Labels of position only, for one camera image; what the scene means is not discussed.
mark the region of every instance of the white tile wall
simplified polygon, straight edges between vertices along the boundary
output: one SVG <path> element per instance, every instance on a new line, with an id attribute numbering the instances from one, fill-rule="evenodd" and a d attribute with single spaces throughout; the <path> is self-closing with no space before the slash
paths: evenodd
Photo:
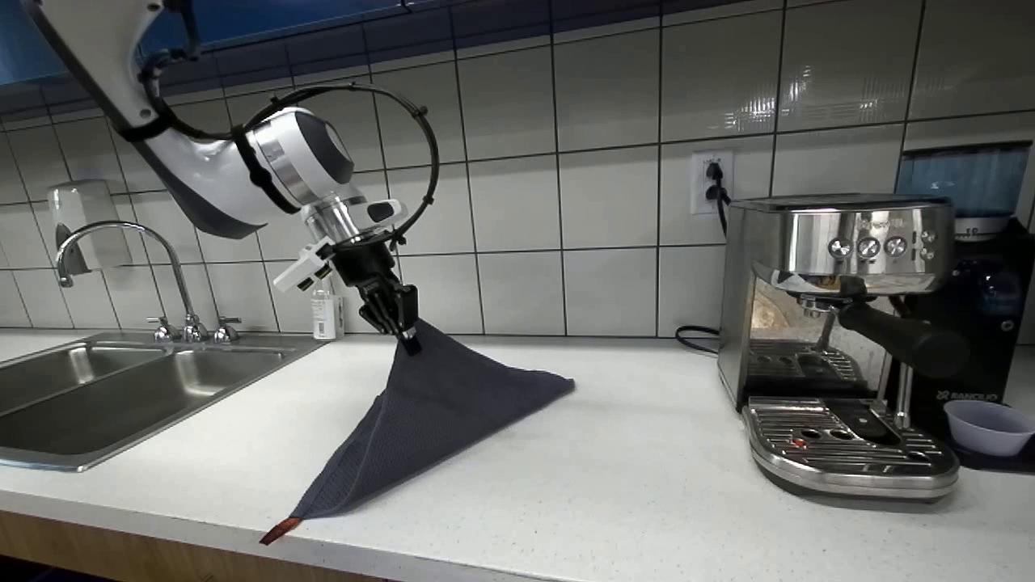
<path id="1" fill-rule="evenodd" d="M 179 93 L 176 110 L 227 131 L 273 93 L 349 79 L 427 104 L 447 166 L 437 203 L 401 250 L 401 275 L 420 289 L 420 313 L 449 334 L 670 335 L 680 324 L 719 324 L 725 241 L 715 206 L 688 203 L 688 160 L 703 151 L 736 157 L 728 190 L 740 202 L 890 190 L 903 150 L 1035 143 L 1030 0 L 676 7 Z M 392 195 L 418 206 L 427 150 L 396 104 L 330 93 L 310 108 L 341 131 L 373 202 Z M 181 324 L 167 259 L 138 236 L 131 236 L 133 268 L 57 291 L 43 195 L 103 178 L 128 190 L 121 216 L 176 243 L 204 324 L 241 313 L 260 329 L 310 329 L 310 298 L 270 289 L 310 241 L 299 216 L 264 216 L 270 226 L 241 243 L 215 241 L 98 110 L 0 126 L 0 328 L 152 329 L 157 313 Z M 1022 220 L 1031 203 L 1035 172 L 1022 184 Z M 356 313 L 356 291 L 346 303 L 349 329 L 377 334 Z"/>

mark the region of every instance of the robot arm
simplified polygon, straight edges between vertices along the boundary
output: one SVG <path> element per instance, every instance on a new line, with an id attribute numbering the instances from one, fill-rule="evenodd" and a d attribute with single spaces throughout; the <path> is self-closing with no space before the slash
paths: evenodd
<path id="1" fill-rule="evenodd" d="M 198 133 L 176 121 L 158 81 L 137 65 L 137 44 L 158 12 L 179 9 L 192 15 L 192 0 L 22 4 L 50 44 L 107 110 L 121 137 L 157 168 L 198 230 L 244 241 L 263 230 L 270 215 L 304 215 L 307 226 L 325 241 L 310 255 L 310 267 L 322 267 L 314 275 L 325 279 L 327 267 L 333 267 L 346 284 L 358 289 L 363 318 L 373 328 L 401 340 L 415 335 L 418 289 L 396 279 L 388 254 L 405 206 L 396 202 L 365 203 L 354 184 L 354 160 L 330 124 L 304 108 L 277 104 L 230 137 Z M 435 190 L 437 143 L 423 110 L 396 93 L 388 97 L 409 108 L 415 121 L 420 116 L 418 124 L 435 151 Z"/>

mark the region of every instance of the stainless steel sink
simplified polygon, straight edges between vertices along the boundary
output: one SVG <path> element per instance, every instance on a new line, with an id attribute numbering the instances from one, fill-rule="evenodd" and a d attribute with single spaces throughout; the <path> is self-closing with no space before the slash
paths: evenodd
<path id="1" fill-rule="evenodd" d="M 316 343 L 88 340 L 0 365 L 0 464 L 81 473 Z"/>

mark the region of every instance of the electrical outlet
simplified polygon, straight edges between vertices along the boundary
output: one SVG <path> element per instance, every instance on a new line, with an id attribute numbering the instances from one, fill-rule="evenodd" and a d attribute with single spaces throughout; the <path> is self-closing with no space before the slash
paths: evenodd
<path id="1" fill-rule="evenodd" d="M 688 215 L 715 215 L 715 203 L 709 203 L 709 166 L 719 162 L 723 184 L 731 190 L 736 184 L 736 151 L 695 151 L 688 157 Z"/>

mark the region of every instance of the drip tray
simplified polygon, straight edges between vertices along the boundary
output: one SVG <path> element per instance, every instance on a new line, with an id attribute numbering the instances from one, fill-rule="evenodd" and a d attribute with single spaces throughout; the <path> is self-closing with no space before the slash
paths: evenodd
<path id="1" fill-rule="evenodd" d="M 744 424 L 758 465 L 802 492 L 933 500 L 959 482 L 952 451 L 866 398 L 750 398 Z"/>

